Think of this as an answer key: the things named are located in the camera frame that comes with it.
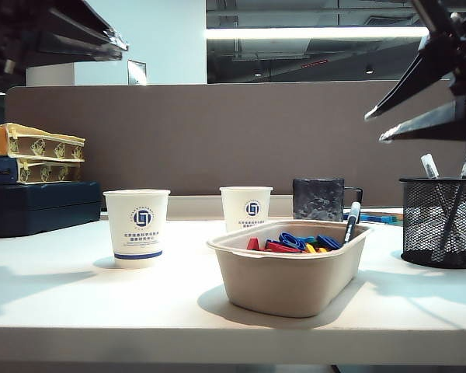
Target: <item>white wall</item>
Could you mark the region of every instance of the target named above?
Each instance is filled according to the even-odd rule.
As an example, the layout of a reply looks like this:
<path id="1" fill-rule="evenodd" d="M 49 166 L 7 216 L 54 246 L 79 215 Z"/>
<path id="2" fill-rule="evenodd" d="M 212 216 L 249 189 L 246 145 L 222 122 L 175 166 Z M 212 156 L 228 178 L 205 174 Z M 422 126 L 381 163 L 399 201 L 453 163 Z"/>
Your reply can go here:
<path id="1" fill-rule="evenodd" d="M 122 61 L 77 62 L 76 85 L 127 84 L 127 60 L 151 84 L 207 83 L 205 0 L 89 0 L 130 44 Z"/>
<path id="2" fill-rule="evenodd" d="M 57 86 L 75 84 L 75 64 L 53 64 L 26 69 L 26 85 Z"/>

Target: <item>blue stripe on cup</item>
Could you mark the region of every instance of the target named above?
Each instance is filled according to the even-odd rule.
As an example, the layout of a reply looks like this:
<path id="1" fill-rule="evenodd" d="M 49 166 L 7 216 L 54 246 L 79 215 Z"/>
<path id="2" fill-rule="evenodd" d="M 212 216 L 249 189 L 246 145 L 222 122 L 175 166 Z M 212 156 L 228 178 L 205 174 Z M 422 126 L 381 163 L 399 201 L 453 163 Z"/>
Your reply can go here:
<path id="1" fill-rule="evenodd" d="M 114 257 L 117 259 L 129 259 L 129 260 L 136 260 L 136 259 L 148 259 L 148 258 L 153 258 L 156 256 L 159 256 L 162 254 L 162 251 L 158 251 L 156 253 L 150 253 L 150 254 L 137 254 L 137 255 L 123 255 L 123 254 L 115 254 Z"/>

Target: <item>white desk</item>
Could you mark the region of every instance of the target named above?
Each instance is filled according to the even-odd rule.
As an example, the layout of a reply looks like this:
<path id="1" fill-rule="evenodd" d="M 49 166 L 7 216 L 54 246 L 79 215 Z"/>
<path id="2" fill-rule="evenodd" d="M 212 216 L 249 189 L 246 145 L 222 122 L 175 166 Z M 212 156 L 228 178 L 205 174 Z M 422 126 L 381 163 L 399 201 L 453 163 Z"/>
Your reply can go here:
<path id="1" fill-rule="evenodd" d="M 228 302 L 204 243 L 222 221 L 168 222 L 143 270 L 113 268 L 108 221 L 0 239 L 0 361 L 466 365 L 466 270 L 406 263 L 402 229 L 374 227 L 309 319 Z"/>

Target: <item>cup logo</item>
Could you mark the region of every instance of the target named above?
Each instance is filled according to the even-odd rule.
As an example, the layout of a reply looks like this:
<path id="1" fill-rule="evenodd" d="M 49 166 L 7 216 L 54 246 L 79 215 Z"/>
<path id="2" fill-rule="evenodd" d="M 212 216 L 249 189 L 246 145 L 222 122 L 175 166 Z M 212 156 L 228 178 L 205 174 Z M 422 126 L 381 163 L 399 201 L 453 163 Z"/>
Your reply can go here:
<path id="1" fill-rule="evenodd" d="M 245 212 L 249 216 L 256 216 L 259 213 L 260 209 L 260 204 L 256 200 L 249 201 L 245 206 Z"/>
<path id="2" fill-rule="evenodd" d="M 152 218 L 152 211 L 145 207 L 140 207 L 133 213 L 133 221 L 139 227 L 146 227 L 149 225 Z"/>

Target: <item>yellow plastic piece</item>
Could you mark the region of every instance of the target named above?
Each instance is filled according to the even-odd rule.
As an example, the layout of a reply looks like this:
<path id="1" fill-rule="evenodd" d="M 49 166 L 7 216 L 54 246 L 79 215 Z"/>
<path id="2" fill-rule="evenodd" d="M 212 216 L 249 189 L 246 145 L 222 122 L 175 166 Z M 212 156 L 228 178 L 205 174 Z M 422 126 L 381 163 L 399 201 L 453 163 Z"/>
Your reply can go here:
<path id="1" fill-rule="evenodd" d="M 314 246 L 311 245 L 310 243 L 305 244 L 305 252 L 309 254 L 316 254 L 316 250 L 314 249 Z"/>

